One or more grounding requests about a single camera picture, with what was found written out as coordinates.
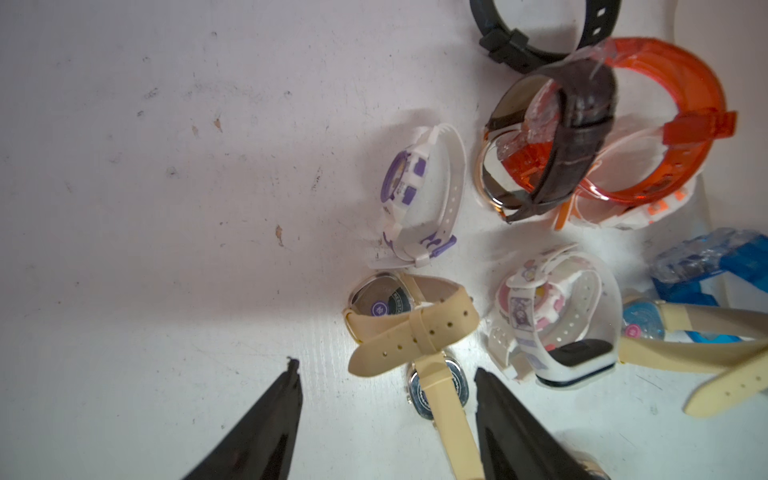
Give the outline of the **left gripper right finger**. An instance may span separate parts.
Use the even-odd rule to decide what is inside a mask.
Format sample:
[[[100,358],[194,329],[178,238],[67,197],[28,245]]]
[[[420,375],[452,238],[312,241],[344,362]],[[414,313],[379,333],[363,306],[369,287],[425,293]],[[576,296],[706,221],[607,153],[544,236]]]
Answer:
[[[498,377],[479,368],[474,380],[480,455],[487,479],[592,478]]]

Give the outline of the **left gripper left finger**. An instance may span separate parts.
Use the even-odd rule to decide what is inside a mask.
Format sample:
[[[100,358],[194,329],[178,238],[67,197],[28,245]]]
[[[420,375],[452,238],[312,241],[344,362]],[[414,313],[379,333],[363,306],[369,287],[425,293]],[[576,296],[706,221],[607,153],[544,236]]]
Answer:
[[[291,358],[286,371],[186,477],[286,479],[303,405],[299,366],[300,362]]]

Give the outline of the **beige strap watch long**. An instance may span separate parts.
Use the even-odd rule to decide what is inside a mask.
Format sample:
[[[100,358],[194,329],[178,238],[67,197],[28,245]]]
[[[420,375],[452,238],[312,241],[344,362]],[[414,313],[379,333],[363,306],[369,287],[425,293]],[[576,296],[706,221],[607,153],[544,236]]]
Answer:
[[[456,479],[484,479],[479,449],[472,434],[463,395],[468,396],[466,376],[444,353],[413,362],[407,392],[417,413],[434,423]]]

